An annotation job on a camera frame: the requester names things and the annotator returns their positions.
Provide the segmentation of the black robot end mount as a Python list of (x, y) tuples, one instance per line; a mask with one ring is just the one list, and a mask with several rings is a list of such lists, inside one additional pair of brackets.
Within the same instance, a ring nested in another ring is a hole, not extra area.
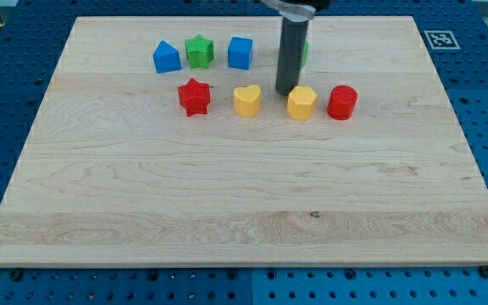
[(287, 19), (313, 19), (318, 11), (328, 8), (332, 0), (261, 0)]

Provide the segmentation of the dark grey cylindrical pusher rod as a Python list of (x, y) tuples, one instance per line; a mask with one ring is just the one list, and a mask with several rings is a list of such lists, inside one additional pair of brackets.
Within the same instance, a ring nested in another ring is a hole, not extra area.
[(298, 85), (308, 32), (308, 20), (282, 18), (275, 90), (288, 96)]

